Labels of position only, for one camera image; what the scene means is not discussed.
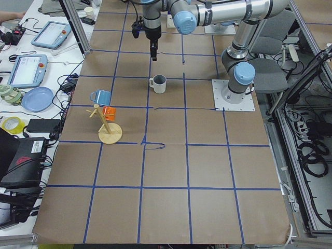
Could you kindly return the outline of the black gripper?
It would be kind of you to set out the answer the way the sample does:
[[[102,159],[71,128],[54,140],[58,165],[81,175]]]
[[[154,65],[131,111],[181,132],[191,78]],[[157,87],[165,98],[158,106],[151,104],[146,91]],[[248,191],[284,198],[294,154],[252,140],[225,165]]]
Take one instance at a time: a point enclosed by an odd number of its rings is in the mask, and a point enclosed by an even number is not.
[[[150,40],[150,57],[157,60],[158,39],[161,37],[160,17],[149,19],[144,17],[145,35]]]

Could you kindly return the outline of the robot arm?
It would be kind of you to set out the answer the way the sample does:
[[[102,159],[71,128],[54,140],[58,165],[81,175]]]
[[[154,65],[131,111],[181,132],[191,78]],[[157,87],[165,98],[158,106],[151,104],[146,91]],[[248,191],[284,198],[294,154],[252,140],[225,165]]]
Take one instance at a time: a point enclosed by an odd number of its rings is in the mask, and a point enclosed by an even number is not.
[[[241,103],[246,90],[253,83],[254,67],[246,61],[248,47],[255,40],[262,20],[281,13],[288,1],[213,1],[191,4],[190,1],[139,1],[143,8],[143,23],[133,25],[132,33],[145,31],[150,41],[150,57],[157,59],[158,40],[161,37],[161,13],[168,11],[177,31],[183,35],[192,33],[198,26],[224,24],[236,21],[238,28],[227,49],[222,54],[222,63],[229,81],[222,90],[225,101]]]

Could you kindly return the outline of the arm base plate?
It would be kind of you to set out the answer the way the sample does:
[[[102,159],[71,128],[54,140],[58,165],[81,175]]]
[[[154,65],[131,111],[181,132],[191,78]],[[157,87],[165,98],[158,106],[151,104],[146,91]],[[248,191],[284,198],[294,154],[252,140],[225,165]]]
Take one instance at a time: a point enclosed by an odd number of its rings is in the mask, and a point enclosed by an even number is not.
[[[243,93],[233,93],[228,88],[229,80],[212,80],[215,110],[226,112],[254,112],[250,86]]]

